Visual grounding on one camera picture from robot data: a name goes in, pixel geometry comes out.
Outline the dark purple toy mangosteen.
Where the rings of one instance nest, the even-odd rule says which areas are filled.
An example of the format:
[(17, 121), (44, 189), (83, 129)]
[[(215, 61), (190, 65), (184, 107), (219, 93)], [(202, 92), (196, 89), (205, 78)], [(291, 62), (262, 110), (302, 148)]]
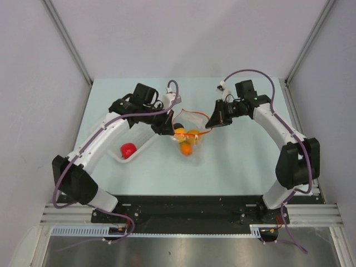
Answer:
[(179, 129), (179, 128), (184, 128), (184, 126), (181, 123), (175, 123), (173, 124), (174, 130)]

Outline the yellow toy lemon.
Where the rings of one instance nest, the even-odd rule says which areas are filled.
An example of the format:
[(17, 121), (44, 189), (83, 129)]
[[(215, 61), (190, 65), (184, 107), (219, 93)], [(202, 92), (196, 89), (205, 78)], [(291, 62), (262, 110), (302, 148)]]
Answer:
[(175, 136), (177, 137), (185, 137), (186, 131), (184, 128), (177, 128), (175, 129)]

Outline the clear zip top bag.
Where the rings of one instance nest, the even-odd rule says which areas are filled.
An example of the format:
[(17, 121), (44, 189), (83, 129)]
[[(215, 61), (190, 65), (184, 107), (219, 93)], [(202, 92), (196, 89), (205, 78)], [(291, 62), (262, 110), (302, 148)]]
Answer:
[(205, 113), (186, 109), (174, 117), (174, 135), (171, 139), (183, 159), (195, 164), (201, 161), (204, 138), (211, 132), (211, 129), (205, 127), (209, 119)]

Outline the orange toy fruit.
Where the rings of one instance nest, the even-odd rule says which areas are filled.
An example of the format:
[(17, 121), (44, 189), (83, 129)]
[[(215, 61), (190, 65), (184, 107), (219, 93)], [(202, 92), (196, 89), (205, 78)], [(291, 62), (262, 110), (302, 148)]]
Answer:
[(184, 155), (184, 156), (190, 156), (193, 152), (193, 148), (192, 145), (188, 142), (182, 142), (180, 143), (180, 152)]

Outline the green orange toy mango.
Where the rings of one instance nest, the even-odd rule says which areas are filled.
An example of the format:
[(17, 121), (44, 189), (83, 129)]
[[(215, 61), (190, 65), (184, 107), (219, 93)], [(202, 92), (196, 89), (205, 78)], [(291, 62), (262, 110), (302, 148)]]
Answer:
[(192, 129), (187, 132), (186, 141), (192, 146), (197, 145), (200, 142), (201, 136), (200, 131), (197, 129)]

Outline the red toy apple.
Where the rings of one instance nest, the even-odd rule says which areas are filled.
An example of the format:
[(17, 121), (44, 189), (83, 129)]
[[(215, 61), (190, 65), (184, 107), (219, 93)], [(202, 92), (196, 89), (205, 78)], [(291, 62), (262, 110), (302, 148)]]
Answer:
[(125, 143), (120, 147), (121, 156), (124, 160), (129, 159), (136, 151), (137, 147), (133, 143)]

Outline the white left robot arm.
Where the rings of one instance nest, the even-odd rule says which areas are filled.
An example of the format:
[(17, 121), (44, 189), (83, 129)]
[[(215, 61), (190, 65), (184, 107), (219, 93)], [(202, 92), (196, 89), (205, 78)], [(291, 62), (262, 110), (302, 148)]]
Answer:
[(166, 93), (160, 97), (156, 89), (138, 83), (133, 93), (119, 98), (108, 108), (104, 120), (94, 133), (67, 156), (57, 155), (52, 161), (55, 189), (52, 203), (57, 204), (59, 192), (71, 197), (75, 203), (101, 210), (110, 222), (122, 218), (123, 209), (117, 197), (101, 189), (91, 174), (114, 139), (129, 132), (137, 123), (149, 125), (157, 135), (174, 135), (173, 107), (181, 102), (179, 90), (173, 91), (170, 80)]

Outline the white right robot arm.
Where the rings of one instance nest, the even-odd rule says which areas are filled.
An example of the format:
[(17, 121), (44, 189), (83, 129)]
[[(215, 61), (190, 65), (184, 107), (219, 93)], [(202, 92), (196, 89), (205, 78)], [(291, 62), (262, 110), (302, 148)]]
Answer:
[(258, 95), (252, 80), (235, 85), (237, 98), (231, 96), (225, 83), (217, 89), (222, 98), (215, 102), (214, 111), (206, 128), (231, 125), (234, 118), (248, 116), (258, 123), (276, 143), (280, 155), (275, 168), (276, 181), (262, 196), (263, 205), (257, 208), (257, 218), (270, 223), (276, 218), (276, 209), (284, 205), (291, 194), (301, 192), (301, 186), (312, 187), (320, 175), (320, 143), (306, 138), (288, 125), (273, 108), (267, 95)]

